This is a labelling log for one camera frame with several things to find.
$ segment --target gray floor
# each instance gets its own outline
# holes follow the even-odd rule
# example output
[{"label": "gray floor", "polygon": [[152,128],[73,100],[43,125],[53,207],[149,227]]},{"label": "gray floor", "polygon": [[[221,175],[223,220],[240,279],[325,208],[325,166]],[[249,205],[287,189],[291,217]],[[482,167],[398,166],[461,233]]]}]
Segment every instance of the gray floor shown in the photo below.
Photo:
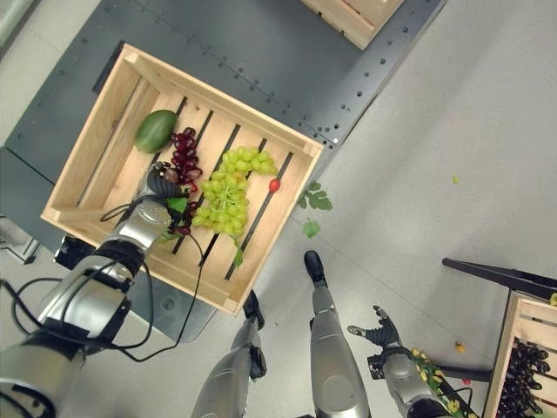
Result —
[{"label": "gray floor", "polygon": [[[1,139],[95,3],[39,5],[0,63]],[[65,19],[55,23],[61,10]],[[309,248],[322,255],[343,326],[373,325],[371,305],[379,304],[407,346],[446,362],[491,364],[505,291],[440,259],[557,276],[556,18],[552,0],[449,1],[441,11],[320,179],[334,209],[297,209],[265,264],[256,291],[270,373],[252,386],[250,416],[312,410],[311,284],[301,262]],[[301,233],[307,217],[322,226],[311,240]],[[2,276],[16,284],[63,274],[47,252],[26,267],[0,257]],[[43,291],[31,290],[30,304]],[[20,336],[1,298],[6,347]],[[240,321],[218,314],[192,344],[142,365],[115,353],[91,357],[64,416],[188,416]],[[122,340],[143,331],[130,318]],[[456,340],[466,344],[464,354],[454,350]],[[367,377],[374,350],[349,341]],[[156,335],[145,352],[168,342]],[[373,416],[397,416],[384,384],[365,381]],[[485,391],[474,386],[479,411]]]}]

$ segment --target black cable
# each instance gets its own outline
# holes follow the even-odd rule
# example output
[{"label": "black cable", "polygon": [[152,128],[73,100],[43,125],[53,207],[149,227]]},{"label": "black cable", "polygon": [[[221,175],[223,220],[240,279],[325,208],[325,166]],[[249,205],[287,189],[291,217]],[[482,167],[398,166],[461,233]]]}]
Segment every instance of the black cable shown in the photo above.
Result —
[{"label": "black cable", "polygon": [[463,390],[469,390],[470,391],[470,396],[468,396],[468,403],[467,403],[468,408],[470,409],[470,408],[472,408],[472,394],[473,394],[472,388],[460,388],[460,389],[452,390],[452,391],[446,392],[446,393],[441,392],[440,395],[441,396],[448,396],[450,394],[457,394],[458,392],[462,392]]},{"label": "black cable", "polygon": [[123,205],[113,207],[107,213],[105,213],[103,216],[101,216],[100,221],[101,222],[106,222],[107,220],[111,220],[113,218],[116,218],[118,215],[121,215],[122,213],[124,213],[128,209],[128,207],[130,207],[130,203],[124,203]]},{"label": "black cable", "polygon": [[[203,258],[203,250],[201,248],[201,245],[198,243],[198,241],[192,235],[191,235],[191,239],[193,239],[193,241],[195,242],[195,244],[196,244],[196,246],[199,250],[200,257]],[[188,320],[190,319],[190,316],[191,316],[191,311],[192,311],[192,309],[195,305],[195,301],[197,300],[197,295],[198,295],[198,290],[199,290],[199,283],[201,281],[201,273],[203,272],[203,264],[201,264],[199,266],[198,280],[197,280],[197,284],[195,286],[193,299],[191,301],[191,304],[190,304],[190,307],[188,309],[187,315],[185,316],[184,324],[182,325],[182,328],[180,329],[180,332],[178,334],[178,338],[176,340],[176,343],[173,344],[172,346],[161,348],[160,350],[158,350],[158,351],[156,351],[152,354],[149,354],[148,356],[146,356],[142,359],[138,359],[133,354],[128,353],[126,351],[126,349],[136,348],[136,347],[139,347],[139,346],[145,344],[145,342],[147,342],[147,340],[151,336],[151,332],[152,332],[152,328],[153,328],[153,316],[154,316],[154,314],[153,314],[154,307],[153,307],[153,292],[152,292],[151,272],[149,270],[149,267],[146,265],[146,263],[144,261],[142,262],[142,264],[145,267],[145,271],[147,273],[147,279],[149,281],[149,287],[148,287],[148,289],[149,289],[149,295],[148,295],[148,297],[149,297],[149,326],[148,326],[148,329],[147,329],[147,333],[146,333],[146,335],[145,335],[145,337],[143,338],[142,341],[140,341],[139,343],[130,344],[130,345],[127,345],[127,346],[119,346],[119,345],[113,344],[111,342],[99,341],[98,339],[87,339],[87,338],[79,339],[79,338],[69,337],[65,334],[60,334],[59,332],[54,331],[53,329],[50,329],[50,328],[44,326],[42,323],[40,323],[37,320],[37,318],[33,315],[33,313],[29,310],[29,308],[25,305],[25,303],[19,297],[18,292],[16,292],[16,290],[14,290],[14,288],[11,286],[11,284],[8,281],[0,279],[0,287],[5,287],[6,291],[10,294],[11,298],[21,308],[21,310],[23,311],[25,316],[27,316],[27,318],[33,323],[33,325],[35,325],[37,328],[45,331],[47,334],[53,335],[53,336],[59,338],[60,340],[66,340],[68,342],[73,342],[73,343],[76,343],[76,344],[79,344],[79,345],[82,345],[82,346],[116,349],[116,350],[120,351],[122,354],[124,354],[127,357],[129,357],[130,359],[132,359],[133,361],[143,362],[143,361],[149,360],[150,358],[154,357],[155,355],[163,353],[164,351],[168,351],[168,350],[171,350],[171,349],[175,348],[178,345],[178,343],[180,342],[180,340],[182,339],[182,335],[184,334],[185,327],[186,327],[187,322],[188,322]],[[16,318],[16,323],[19,323],[19,325],[21,325],[21,323],[19,322],[19,319],[17,318],[17,315],[15,315],[15,318]]]},{"label": "black cable", "polygon": [[[190,235],[190,237],[191,237],[191,239],[193,239],[193,242],[195,242],[195,245],[198,247],[200,258],[203,259],[203,250],[201,249],[201,245],[193,237],[193,235]],[[120,352],[122,354],[124,354],[126,357],[128,357],[129,359],[131,359],[132,361],[135,361],[136,363],[142,363],[144,361],[148,361],[149,359],[152,359],[154,356],[159,355],[159,354],[163,353],[164,351],[168,351],[168,350],[172,350],[173,348],[176,348],[178,346],[178,344],[180,343],[180,340],[182,339],[182,335],[184,334],[185,326],[187,325],[188,320],[190,319],[191,310],[193,309],[193,306],[195,305],[195,301],[197,300],[198,290],[199,290],[199,283],[201,282],[201,273],[202,272],[203,272],[203,263],[199,266],[198,281],[195,285],[195,290],[193,292],[193,299],[191,300],[190,307],[188,308],[188,313],[185,316],[184,323],[182,324],[182,328],[180,329],[180,332],[179,332],[178,337],[176,339],[176,342],[174,344],[172,344],[171,346],[165,347],[165,348],[161,348],[161,349],[155,351],[154,353],[151,353],[151,354],[149,354],[149,355],[147,355],[147,356],[145,356],[141,359],[139,359],[138,357],[134,356],[131,353],[128,353],[125,350],[120,350]]]},{"label": "black cable", "polygon": [[[23,286],[21,286],[18,290],[17,290],[17,295],[21,296],[21,293],[23,292],[23,290],[25,290],[27,287],[34,285],[35,283],[39,283],[41,281],[62,281],[62,279],[55,279],[52,277],[40,277],[38,279],[33,279],[31,281],[28,281],[27,283],[25,283]],[[17,312],[16,312],[16,300],[12,299],[11,300],[11,318],[14,320],[14,322],[16,323],[17,328],[19,328],[19,330],[24,333],[29,335],[30,332],[27,331],[27,329],[25,329],[25,327],[23,326],[23,324],[21,323],[21,321],[19,320],[19,318],[17,318]]]}]

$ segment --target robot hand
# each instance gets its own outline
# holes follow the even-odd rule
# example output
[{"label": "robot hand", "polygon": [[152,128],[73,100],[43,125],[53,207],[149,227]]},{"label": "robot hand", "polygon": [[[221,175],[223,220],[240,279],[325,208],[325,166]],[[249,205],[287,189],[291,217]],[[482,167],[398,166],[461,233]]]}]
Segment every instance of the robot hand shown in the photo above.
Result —
[{"label": "robot hand", "polygon": [[400,342],[399,332],[389,315],[374,306],[381,327],[363,329],[349,326],[350,334],[358,335],[381,347],[381,354],[367,358],[374,380],[385,379],[389,393],[400,414],[405,418],[449,417],[445,407],[421,380],[413,356]]}]

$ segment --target small fruit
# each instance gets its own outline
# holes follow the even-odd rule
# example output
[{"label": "small fruit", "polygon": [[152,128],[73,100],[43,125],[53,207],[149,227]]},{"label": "small fruit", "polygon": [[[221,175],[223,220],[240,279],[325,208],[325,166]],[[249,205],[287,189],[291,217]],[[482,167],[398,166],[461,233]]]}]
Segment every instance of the small fruit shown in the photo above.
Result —
[{"label": "small fruit", "polygon": [[154,154],[163,149],[171,138],[178,116],[173,111],[154,111],[138,128],[134,144],[138,150]]},{"label": "small fruit", "polygon": [[280,188],[280,180],[273,179],[269,182],[269,192],[275,193]]},{"label": "small fruit", "polygon": [[466,351],[464,344],[458,341],[454,343],[454,348],[456,348],[456,351],[458,351],[461,354],[463,354]]}]

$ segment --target black metal table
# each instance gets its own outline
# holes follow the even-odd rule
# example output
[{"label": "black metal table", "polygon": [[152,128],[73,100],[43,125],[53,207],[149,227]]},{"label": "black metal table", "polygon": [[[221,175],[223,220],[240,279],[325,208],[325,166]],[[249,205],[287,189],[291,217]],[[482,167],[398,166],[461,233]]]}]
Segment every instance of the black metal table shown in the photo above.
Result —
[{"label": "black metal table", "polygon": [[[299,0],[103,0],[0,149],[0,211],[56,251],[63,233],[39,215],[122,40],[322,142],[317,175],[444,2],[405,0],[362,52]],[[175,315],[160,329],[176,338],[191,298],[157,287],[156,315]],[[199,318],[213,312],[196,305]]]}]

